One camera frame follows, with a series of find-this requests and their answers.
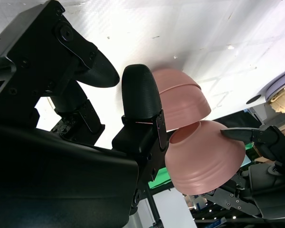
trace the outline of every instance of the metal rod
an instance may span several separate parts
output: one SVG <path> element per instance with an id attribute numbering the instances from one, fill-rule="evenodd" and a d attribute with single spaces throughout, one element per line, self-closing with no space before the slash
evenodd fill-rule
<path id="1" fill-rule="evenodd" d="M 145 192 L 146 192 L 146 195 L 147 195 L 147 199 L 148 199 L 148 202 L 149 202 L 149 205 L 150 205 L 150 208 L 151 208 L 154 220 L 155 220 L 155 222 L 158 222 L 158 221 L 161 220 L 161 217 L 160 217 L 160 215 L 158 213 L 158 210 L 157 210 L 154 198 L 153 198 L 153 196 L 150 193 L 149 185 L 147 185 Z"/>

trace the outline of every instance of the black plastic part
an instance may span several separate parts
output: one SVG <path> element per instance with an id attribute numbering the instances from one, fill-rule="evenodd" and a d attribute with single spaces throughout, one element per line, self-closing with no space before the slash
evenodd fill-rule
<path id="1" fill-rule="evenodd" d="M 126 118 L 149 119 L 161 109 L 161 98 L 150 69 L 142 64 L 127 66 L 122 78 L 123 110 Z"/>
<path id="2" fill-rule="evenodd" d="M 87 97 L 77 81 L 70 80 L 63 93 L 51 96 L 51 100 L 58 113 L 71 112 L 86 102 Z"/>
<path id="3" fill-rule="evenodd" d="M 137 176 L 120 153 L 0 125 L 0 227 L 121 228 Z"/>
<path id="4" fill-rule="evenodd" d="M 92 69 L 78 70 L 74 79 L 99 88 L 114 87 L 119 83 L 119 75 L 101 51 L 97 51 Z"/>
<path id="5" fill-rule="evenodd" d="M 285 175 L 268 172 L 271 165 L 249 167 L 252 197 L 264 219 L 285 218 Z"/>

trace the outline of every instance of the hole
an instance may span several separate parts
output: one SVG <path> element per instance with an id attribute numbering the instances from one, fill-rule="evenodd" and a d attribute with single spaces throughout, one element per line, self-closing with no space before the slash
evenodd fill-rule
<path id="1" fill-rule="evenodd" d="M 148 155 L 148 157 L 147 157 L 148 161 L 150 161 L 151 158 L 152 158 L 152 154 L 150 153 L 150 154 Z"/>
<path id="2" fill-rule="evenodd" d="M 255 97 L 252 97 L 249 101 L 247 101 L 246 104 L 248 105 L 248 104 L 250 104 L 250 103 L 252 103 L 252 102 L 255 102 L 255 101 L 257 101 L 257 99 L 259 99 L 260 97 L 261 97 L 261 94 L 256 95 Z"/>

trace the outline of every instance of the black mount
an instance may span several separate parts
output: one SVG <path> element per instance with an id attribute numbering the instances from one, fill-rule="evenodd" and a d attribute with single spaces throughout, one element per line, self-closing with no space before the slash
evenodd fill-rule
<path id="1" fill-rule="evenodd" d="M 63 12 L 47 1 L 0 34 L 0 227 L 123 227 L 168 149 L 145 65 L 124 70 L 124 127 L 113 149 L 94 146 L 105 126 L 78 81 L 112 87 L 119 75 Z M 51 132 L 36 129 L 42 96 L 61 116 Z"/>

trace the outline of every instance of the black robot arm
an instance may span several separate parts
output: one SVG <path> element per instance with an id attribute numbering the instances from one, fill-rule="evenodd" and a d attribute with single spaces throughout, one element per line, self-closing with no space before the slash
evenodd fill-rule
<path id="1" fill-rule="evenodd" d="M 203 194 L 222 207 L 236 208 L 264 219 L 285 218 L 285 136 L 275 126 L 229 128 L 221 133 L 231 139 L 254 142 L 259 153 L 273 164 L 254 164 L 238 171 L 227 183 Z"/>
<path id="2" fill-rule="evenodd" d="M 168 149 L 144 65 L 124 71 L 124 127 L 113 149 L 94 146 L 105 126 L 77 81 L 112 87 L 119 75 L 64 11 L 50 0 L 0 34 L 0 227 L 122 227 Z M 61 116 L 51 132 L 36 129 L 42 96 Z"/>

